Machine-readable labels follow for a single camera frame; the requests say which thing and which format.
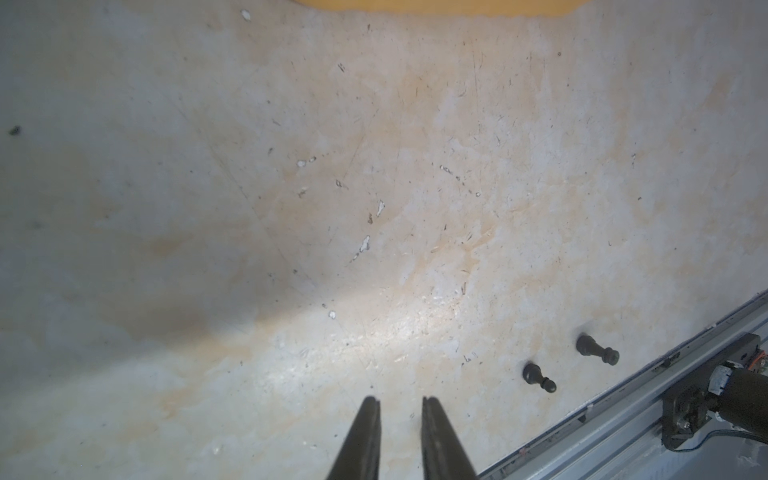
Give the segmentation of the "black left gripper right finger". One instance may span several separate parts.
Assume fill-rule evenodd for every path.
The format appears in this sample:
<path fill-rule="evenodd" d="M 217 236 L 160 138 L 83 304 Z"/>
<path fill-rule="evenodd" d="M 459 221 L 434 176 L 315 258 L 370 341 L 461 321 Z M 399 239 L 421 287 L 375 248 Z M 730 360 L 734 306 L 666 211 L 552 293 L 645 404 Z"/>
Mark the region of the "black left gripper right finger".
<path fill-rule="evenodd" d="M 436 397 L 422 399 L 422 468 L 425 480 L 478 478 L 445 410 Z"/>

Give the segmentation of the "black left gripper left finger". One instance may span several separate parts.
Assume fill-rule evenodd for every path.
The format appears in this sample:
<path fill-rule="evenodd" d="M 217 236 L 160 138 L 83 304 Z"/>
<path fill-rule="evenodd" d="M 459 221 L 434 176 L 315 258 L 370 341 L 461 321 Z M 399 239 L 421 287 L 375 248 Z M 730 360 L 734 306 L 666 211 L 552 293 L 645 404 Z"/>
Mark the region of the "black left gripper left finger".
<path fill-rule="evenodd" d="M 367 396 L 348 431 L 328 480 L 377 480 L 381 458 L 381 405 Z"/>

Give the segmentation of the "black pawn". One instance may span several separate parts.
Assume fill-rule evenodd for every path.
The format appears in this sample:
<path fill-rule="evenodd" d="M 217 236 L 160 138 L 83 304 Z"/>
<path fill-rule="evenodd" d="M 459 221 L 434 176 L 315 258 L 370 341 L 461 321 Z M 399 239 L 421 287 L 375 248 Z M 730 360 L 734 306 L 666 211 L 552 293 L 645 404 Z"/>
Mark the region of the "black pawn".
<path fill-rule="evenodd" d="M 585 357 L 598 357 L 603 363 L 610 366 L 615 366 L 620 359 L 620 353 L 617 350 L 599 345 L 591 335 L 587 334 L 581 334 L 578 337 L 576 350 Z"/>
<path fill-rule="evenodd" d="M 528 362 L 522 372 L 523 380 L 529 385 L 537 385 L 547 393 L 554 393 L 557 391 L 556 383 L 543 375 L 541 368 L 538 364 Z"/>

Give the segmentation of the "yellow plastic storage box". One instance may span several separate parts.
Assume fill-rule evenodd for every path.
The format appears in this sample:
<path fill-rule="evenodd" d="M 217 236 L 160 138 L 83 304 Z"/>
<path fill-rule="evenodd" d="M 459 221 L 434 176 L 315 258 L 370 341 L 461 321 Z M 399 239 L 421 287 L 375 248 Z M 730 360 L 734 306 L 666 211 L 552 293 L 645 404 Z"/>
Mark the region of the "yellow plastic storage box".
<path fill-rule="evenodd" d="M 443 16 L 562 16 L 588 0 L 297 0 L 326 11 L 386 12 Z"/>

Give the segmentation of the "aluminium rail frame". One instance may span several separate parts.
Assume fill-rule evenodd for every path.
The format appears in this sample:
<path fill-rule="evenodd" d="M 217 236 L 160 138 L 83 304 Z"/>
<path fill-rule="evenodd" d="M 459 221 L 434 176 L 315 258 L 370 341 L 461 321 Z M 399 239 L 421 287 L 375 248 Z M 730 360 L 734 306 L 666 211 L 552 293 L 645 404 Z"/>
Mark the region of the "aluminium rail frame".
<path fill-rule="evenodd" d="M 662 395 L 746 333 L 767 332 L 760 293 L 480 474 L 482 479 L 582 479 L 647 436 L 658 443 Z"/>

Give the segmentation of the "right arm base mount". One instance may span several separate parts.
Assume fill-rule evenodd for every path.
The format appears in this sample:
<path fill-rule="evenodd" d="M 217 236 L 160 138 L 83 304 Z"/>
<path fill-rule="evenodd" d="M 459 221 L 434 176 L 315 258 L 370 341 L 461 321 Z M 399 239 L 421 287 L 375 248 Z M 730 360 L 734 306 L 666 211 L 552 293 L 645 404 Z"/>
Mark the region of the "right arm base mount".
<path fill-rule="evenodd" d="M 713 418 L 732 427 L 707 439 L 743 437 L 765 444 L 767 377 L 760 362 L 766 358 L 761 337 L 746 333 L 668 389 L 662 397 L 663 446 L 684 453 L 682 445 Z"/>

